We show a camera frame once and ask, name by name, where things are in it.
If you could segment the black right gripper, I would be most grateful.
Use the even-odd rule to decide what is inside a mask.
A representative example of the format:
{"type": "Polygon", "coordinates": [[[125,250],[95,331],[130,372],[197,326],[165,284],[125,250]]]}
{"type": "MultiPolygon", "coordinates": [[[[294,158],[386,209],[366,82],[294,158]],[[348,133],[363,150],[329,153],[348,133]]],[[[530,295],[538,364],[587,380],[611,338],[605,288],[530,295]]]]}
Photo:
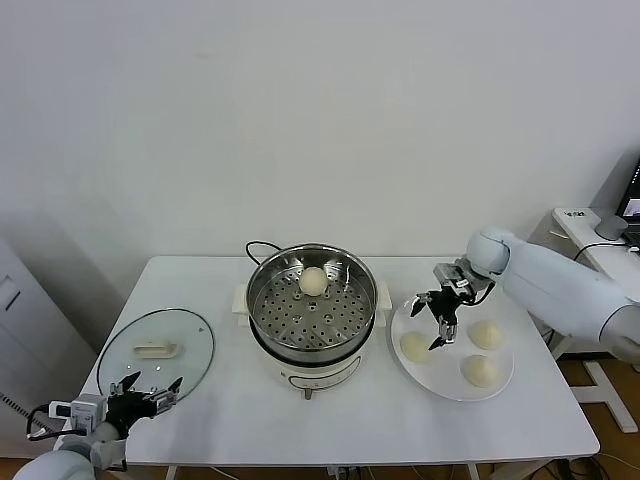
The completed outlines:
{"type": "Polygon", "coordinates": [[[430,345],[430,350],[455,342],[458,328],[456,310],[461,305],[462,299],[451,286],[416,295],[410,307],[410,316],[416,317],[427,308],[439,323],[438,336],[430,345]]]}

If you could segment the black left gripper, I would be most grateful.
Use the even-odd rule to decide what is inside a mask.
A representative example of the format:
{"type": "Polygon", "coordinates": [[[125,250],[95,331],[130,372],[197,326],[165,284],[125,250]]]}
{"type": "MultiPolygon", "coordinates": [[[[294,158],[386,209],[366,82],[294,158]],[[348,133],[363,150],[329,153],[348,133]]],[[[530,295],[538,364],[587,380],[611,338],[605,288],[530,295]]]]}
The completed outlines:
{"type": "Polygon", "coordinates": [[[139,378],[137,371],[125,376],[119,382],[111,383],[107,399],[106,422],[118,432],[128,432],[140,419],[153,418],[157,408],[172,408],[178,401],[183,378],[179,377],[168,387],[149,394],[129,391],[139,378]]]}

